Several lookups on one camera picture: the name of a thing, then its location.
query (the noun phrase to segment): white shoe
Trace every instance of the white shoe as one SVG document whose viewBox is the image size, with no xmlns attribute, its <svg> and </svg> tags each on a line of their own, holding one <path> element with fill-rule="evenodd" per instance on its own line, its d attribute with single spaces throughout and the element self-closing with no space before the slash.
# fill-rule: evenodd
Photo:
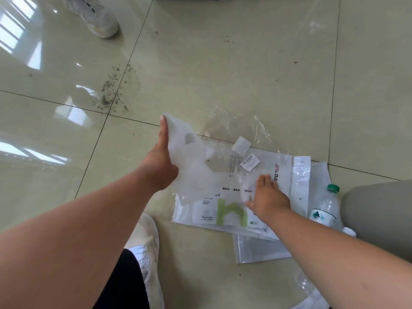
<svg viewBox="0 0 412 309">
<path fill-rule="evenodd" d="M 129 249 L 139 261 L 150 309 L 164 309 L 162 289 L 157 275 L 159 232 L 155 221 L 147 213 L 143 213 L 140 217 L 125 248 Z"/>
<path fill-rule="evenodd" d="M 64 2 L 68 10 L 79 15 L 96 36 L 108 38 L 119 30 L 116 17 L 99 0 L 64 0 Z"/>
</svg>

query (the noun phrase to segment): beige tile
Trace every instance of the beige tile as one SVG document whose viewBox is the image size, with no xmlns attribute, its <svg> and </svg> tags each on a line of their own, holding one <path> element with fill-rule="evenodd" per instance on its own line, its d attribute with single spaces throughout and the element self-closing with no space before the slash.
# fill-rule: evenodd
<svg viewBox="0 0 412 309">
<path fill-rule="evenodd" d="M 109 116 L 79 195 L 133 170 L 159 128 Z M 159 276 L 168 308 L 290 308 L 304 297 L 293 259 L 237 265 L 232 235 L 171 222 L 173 197 L 159 192 L 147 206 L 160 233 Z"/>
<path fill-rule="evenodd" d="M 386 177 L 329 165 L 330 180 L 340 187 L 340 197 L 354 187 L 396 181 Z"/>
<path fill-rule="evenodd" d="M 412 178 L 411 0 L 342 0 L 330 163 Z"/>
<path fill-rule="evenodd" d="M 0 92 L 0 230 L 75 198 L 106 116 Z"/>
<path fill-rule="evenodd" d="M 152 0 L 101 1 L 120 24 L 112 39 L 62 0 L 0 0 L 0 90 L 108 112 Z"/>
<path fill-rule="evenodd" d="M 199 130 L 255 111 L 291 152 L 327 160 L 338 0 L 154 0 L 111 114 Z"/>
</svg>

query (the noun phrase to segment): bottle cap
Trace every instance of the bottle cap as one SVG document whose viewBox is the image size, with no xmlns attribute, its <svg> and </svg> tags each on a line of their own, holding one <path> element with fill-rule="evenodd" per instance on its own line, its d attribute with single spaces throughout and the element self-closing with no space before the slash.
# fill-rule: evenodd
<svg viewBox="0 0 412 309">
<path fill-rule="evenodd" d="M 348 235 L 350 235 L 350 236 L 356 237 L 356 232 L 353 231 L 353 230 L 350 229 L 350 228 L 344 227 L 344 228 L 342 229 L 342 232 L 343 232 L 343 233 L 346 233 L 346 234 L 348 234 Z"/>
<path fill-rule="evenodd" d="M 335 193 L 338 193 L 339 190 L 340 190 L 340 188 L 337 185 L 334 185 L 334 184 L 328 184 L 326 189 L 328 191 L 335 192 Z"/>
</svg>

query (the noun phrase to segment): pant leg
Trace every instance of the pant leg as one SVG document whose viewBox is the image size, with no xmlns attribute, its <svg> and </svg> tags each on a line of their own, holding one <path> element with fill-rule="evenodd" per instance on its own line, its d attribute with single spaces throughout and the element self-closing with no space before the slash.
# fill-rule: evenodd
<svg viewBox="0 0 412 309">
<path fill-rule="evenodd" d="M 146 287 L 134 254 L 123 249 L 93 309 L 150 309 Z"/>
</svg>

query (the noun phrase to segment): shoe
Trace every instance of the shoe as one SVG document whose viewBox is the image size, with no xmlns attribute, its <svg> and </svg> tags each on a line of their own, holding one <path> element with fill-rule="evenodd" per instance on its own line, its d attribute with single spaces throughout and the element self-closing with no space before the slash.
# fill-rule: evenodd
<svg viewBox="0 0 412 309">
<path fill-rule="evenodd" d="M 79 15 L 96 36 L 108 38 L 119 30 L 116 17 L 99 0 L 64 0 L 64 2 L 67 9 Z"/>
<path fill-rule="evenodd" d="M 162 289 L 157 275 L 159 232 L 155 221 L 147 213 L 143 213 L 140 217 L 125 248 L 129 249 L 139 261 L 150 309 L 164 309 Z"/>
</svg>

